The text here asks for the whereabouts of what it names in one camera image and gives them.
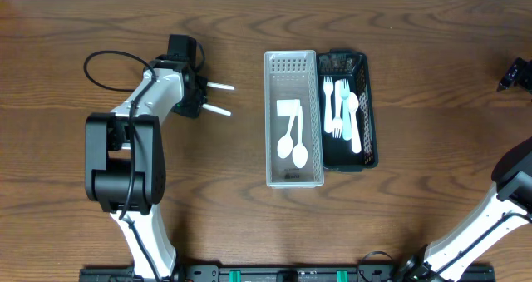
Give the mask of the white plastic spoon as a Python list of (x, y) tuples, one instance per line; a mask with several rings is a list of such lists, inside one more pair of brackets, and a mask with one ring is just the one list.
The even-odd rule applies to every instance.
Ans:
[(287, 158), (293, 149), (293, 139), (291, 137), (291, 132), (292, 132), (293, 123), (297, 115), (297, 112), (298, 112), (298, 106), (295, 106), (289, 117), (288, 128), (286, 130), (286, 133), (278, 141), (277, 153), (278, 153), (278, 157), (281, 159)]
[(362, 151), (362, 145), (361, 145), (358, 124), (357, 124), (358, 107), (359, 107), (359, 100), (357, 98), (357, 95), (351, 92), (348, 98), (348, 108), (349, 108), (349, 113), (351, 117), (351, 128), (352, 128), (351, 148), (352, 148), (352, 152), (355, 154), (358, 154)]
[(235, 90), (235, 86), (217, 83), (217, 82), (207, 82), (207, 87), (216, 88), (216, 89), (223, 89), (223, 90)]
[(298, 169), (305, 167), (308, 160), (308, 151), (303, 144), (303, 109), (298, 108), (298, 142), (292, 152), (293, 163)]
[(217, 114), (220, 114), (220, 115), (223, 115), (223, 116), (232, 116), (232, 112), (231, 111), (225, 110), (224, 108), (221, 108), (221, 107), (213, 106), (213, 105), (210, 105), (210, 104), (207, 104), (207, 103), (205, 103), (202, 107), (205, 110), (212, 111), (214, 113), (217, 113)]

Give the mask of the white plastic fork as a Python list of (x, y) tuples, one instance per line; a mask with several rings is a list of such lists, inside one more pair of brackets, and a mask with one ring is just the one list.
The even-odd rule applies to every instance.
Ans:
[(352, 138), (352, 127), (348, 109), (350, 86), (347, 78), (342, 79), (340, 96), (342, 98), (342, 138), (349, 141)]
[(334, 118), (332, 120), (332, 136), (340, 138), (342, 136), (342, 98), (341, 98), (342, 81), (336, 80), (334, 83)]
[(323, 79), (323, 92), (325, 94), (325, 110), (324, 110), (324, 131), (326, 133), (333, 132), (333, 111), (331, 96), (333, 94), (334, 85), (330, 76), (325, 76)]

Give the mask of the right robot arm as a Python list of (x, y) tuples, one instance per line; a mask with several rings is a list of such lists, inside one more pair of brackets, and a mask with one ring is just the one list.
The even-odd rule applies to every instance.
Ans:
[(397, 271), (395, 281), (457, 281), (500, 239), (531, 222), (531, 139), (507, 151), (481, 203), (439, 240)]

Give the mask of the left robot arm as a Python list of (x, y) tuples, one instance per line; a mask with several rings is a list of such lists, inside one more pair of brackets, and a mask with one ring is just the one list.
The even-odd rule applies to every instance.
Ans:
[(120, 226), (133, 255), (134, 281), (174, 281), (176, 248), (160, 213), (166, 171), (161, 126), (175, 113), (200, 115), (207, 102), (207, 78), (194, 38), (173, 34), (168, 49), (143, 62), (142, 81), (112, 111), (94, 112), (85, 125), (87, 197)]

